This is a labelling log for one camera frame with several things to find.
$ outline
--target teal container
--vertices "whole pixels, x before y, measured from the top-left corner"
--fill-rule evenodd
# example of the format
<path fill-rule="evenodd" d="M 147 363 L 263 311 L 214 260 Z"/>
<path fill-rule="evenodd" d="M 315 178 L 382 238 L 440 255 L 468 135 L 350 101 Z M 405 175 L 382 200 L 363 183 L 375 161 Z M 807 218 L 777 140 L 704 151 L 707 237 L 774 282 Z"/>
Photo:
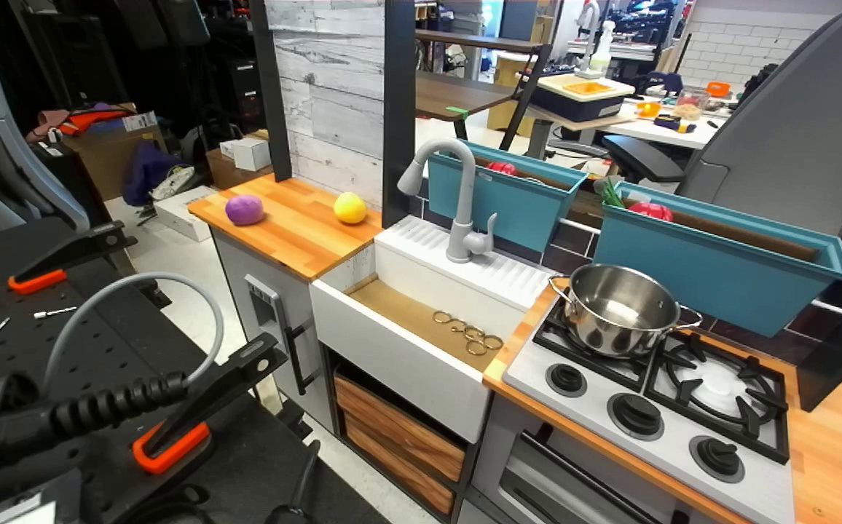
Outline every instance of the teal container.
<path fill-rule="evenodd" d="M 499 149 L 465 143 L 478 164 L 512 164 L 525 178 L 478 168 L 472 222 L 478 231 L 499 213 L 494 237 L 542 254 L 567 213 L 577 187 L 586 181 L 577 168 L 558 168 L 535 156 L 516 156 Z M 455 218 L 459 167 L 448 154 L 429 161 L 429 210 Z"/>
<path fill-rule="evenodd" d="M 638 267 L 666 286 L 678 302 L 717 320 L 771 337 L 831 282 L 842 280 L 837 237 L 633 183 L 619 183 L 619 194 L 816 250 L 816 260 L 803 263 L 697 226 L 605 210 L 593 260 Z"/>

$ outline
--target oven door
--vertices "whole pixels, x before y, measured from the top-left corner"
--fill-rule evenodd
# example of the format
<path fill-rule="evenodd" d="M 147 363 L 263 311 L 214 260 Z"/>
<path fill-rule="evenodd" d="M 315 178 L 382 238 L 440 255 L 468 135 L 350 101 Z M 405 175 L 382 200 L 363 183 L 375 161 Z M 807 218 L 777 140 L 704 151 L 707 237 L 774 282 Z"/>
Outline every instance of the oven door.
<path fill-rule="evenodd" d="M 501 471 L 501 497 L 534 522 L 551 524 L 654 524 L 649 513 L 617 488 L 605 487 L 567 456 L 542 446 L 531 433 L 519 433 Z"/>

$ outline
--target chair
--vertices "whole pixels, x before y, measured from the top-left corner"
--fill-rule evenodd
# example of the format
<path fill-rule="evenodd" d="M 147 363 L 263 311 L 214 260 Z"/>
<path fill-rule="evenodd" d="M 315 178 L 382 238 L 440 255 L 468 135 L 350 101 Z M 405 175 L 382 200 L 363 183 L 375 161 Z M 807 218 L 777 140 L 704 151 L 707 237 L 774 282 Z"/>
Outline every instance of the chair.
<path fill-rule="evenodd" d="M 459 136 L 459 140 L 468 136 L 465 120 L 472 114 L 481 114 L 481 111 L 494 108 L 507 100 L 516 100 L 516 111 L 512 111 L 512 117 L 504 127 L 504 136 L 501 136 L 501 149 L 510 149 L 510 143 L 519 132 L 519 123 L 526 114 L 539 72 L 545 66 L 547 44 L 478 37 L 478 36 L 455 36 L 455 31 L 429 31 L 429 30 L 417 30 L 417 42 L 421 47 L 459 44 L 459 47 L 504 49 L 504 52 L 526 55 L 526 63 L 519 72 L 516 88 L 484 84 L 475 79 L 456 79 L 456 75 L 440 75 L 440 72 L 417 69 L 417 114 L 450 123 L 455 136 Z"/>
<path fill-rule="evenodd" d="M 842 237 L 842 15 L 807 37 L 685 168 L 649 143 L 605 136 L 638 178 L 719 206 Z"/>

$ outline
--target farmhouse sink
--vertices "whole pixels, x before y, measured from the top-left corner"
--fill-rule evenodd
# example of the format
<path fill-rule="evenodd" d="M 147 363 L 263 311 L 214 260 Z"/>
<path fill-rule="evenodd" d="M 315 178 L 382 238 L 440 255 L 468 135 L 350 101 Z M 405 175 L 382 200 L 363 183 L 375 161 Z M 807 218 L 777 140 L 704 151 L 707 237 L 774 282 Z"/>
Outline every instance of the farmhouse sink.
<path fill-rule="evenodd" d="M 446 260 L 448 231 L 401 218 L 311 282 L 318 337 L 465 442 L 484 423 L 484 368 L 551 270 L 488 254 Z"/>

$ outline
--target gray faucet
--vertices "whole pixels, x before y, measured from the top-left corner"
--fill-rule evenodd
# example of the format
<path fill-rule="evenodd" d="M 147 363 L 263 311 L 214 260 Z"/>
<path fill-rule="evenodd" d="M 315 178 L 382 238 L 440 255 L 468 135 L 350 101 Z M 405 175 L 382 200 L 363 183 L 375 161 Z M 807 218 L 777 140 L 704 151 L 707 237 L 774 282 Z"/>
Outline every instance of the gray faucet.
<path fill-rule="evenodd" d="M 429 154 L 434 151 L 450 151 L 459 164 L 459 187 L 456 187 L 456 206 L 450 218 L 450 234 L 448 234 L 448 247 L 446 255 L 456 264 L 468 263 L 472 254 L 487 254 L 494 244 L 494 222 L 499 213 L 487 218 L 487 234 L 472 231 L 472 205 L 475 205 L 475 154 L 465 143 L 459 140 L 436 140 L 436 143 L 421 143 L 417 151 L 414 164 L 399 175 L 397 189 L 405 194 L 420 194 L 421 187 L 421 167 Z"/>

